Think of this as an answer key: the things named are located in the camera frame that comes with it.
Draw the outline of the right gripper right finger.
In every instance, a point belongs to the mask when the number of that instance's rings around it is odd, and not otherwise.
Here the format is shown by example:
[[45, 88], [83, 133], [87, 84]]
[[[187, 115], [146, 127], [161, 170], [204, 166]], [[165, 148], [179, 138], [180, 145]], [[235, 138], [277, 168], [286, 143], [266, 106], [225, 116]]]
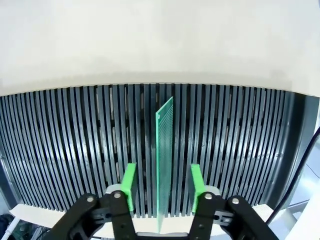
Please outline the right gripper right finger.
[[190, 165], [188, 184], [194, 215], [188, 234], [190, 240], [209, 240], [214, 224], [219, 225], [232, 240], [278, 238], [242, 196], [224, 199], [208, 191], [198, 164]]

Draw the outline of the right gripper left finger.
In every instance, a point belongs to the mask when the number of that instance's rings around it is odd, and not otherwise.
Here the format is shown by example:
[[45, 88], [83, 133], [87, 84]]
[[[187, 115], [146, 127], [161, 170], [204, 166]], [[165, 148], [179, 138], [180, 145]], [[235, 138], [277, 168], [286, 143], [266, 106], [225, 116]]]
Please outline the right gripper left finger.
[[125, 226], [121, 217], [133, 227], [131, 212], [134, 210], [137, 181], [137, 165], [129, 163], [125, 169], [120, 187], [98, 197], [86, 193], [79, 197], [68, 211], [44, 236], [45, 240], [90, 240], [106, 223], [116, 229]]

